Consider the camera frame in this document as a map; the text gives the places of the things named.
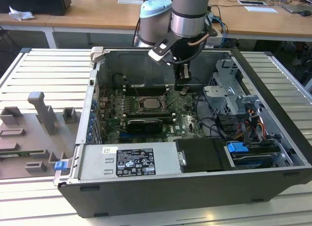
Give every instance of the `power supply label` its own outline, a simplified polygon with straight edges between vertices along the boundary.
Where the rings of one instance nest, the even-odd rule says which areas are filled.
[[[117,150],[116,175],[156,175],[153,149]]]

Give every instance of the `blue cable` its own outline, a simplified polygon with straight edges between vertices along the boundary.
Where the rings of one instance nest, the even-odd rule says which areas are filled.
[[[223,23],[221,20],[219,20],[219,19],[218,19],[218,18],[216,18],[216,17],[214,17],[214,19],[220,23],[220,25],[221,25],[221,27],[222,27],[222,29],[223,29],[223,34],[222,34],[222,35],[223,35],[223,38],[222,38],[222,42],[221,42],[221,45],[220,45],[220,48],[222,48],[222,45],[223,45],[223,44],[224,44],[224,42],[225,42],[225,37],[226,37],[226,28],[225,28],[224,23]]]

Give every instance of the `mouse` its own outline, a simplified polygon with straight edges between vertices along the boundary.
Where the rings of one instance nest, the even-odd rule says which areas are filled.
[[[298,13],[298,14],[300,14],[300,15],[303,16],[303,17],[308,17],[308,16],[311,16],[311,15],[312,15],[312,12],[309,11],[309,10],[305,10],[305,11],[302,11],[302,12],[300,12],[300,13]]]

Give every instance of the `table leg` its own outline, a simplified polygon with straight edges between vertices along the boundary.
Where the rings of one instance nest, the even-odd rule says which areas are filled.
[[[47,38],[49,47],[50,47],[51,49],[56,49],[56,48],[58,48],[58,46],[57,46],[57,44],[56,44],[56,42],[55,42],[55,40],[54,40],[52,28],[51,28],[51,29],[45,30],[44,33],[45,33],[45,37]]]
[[[86,35],[87,35],[87,42],[88,42],[88,44],[92,45],[93,43],[92,43],[92,40],[91,40],[91,34],[90,33],[86,33]]]
[[[310,81],[308,81],[308,83],[305,85],[304,88],[306,89],[307,92],[312,91],[312,78],[310,79]]]

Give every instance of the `green motherboard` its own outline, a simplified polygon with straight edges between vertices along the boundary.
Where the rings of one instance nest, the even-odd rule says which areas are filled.
[[[196,93],[177,92],[172,88],[162,95],[141,91],[105,89],[101,93],[101,132],[104,144],[172,142],[178,138],[204,137],[194,112]],[[133,121],[161,122],[160,131],[146,134],[129,132]]]

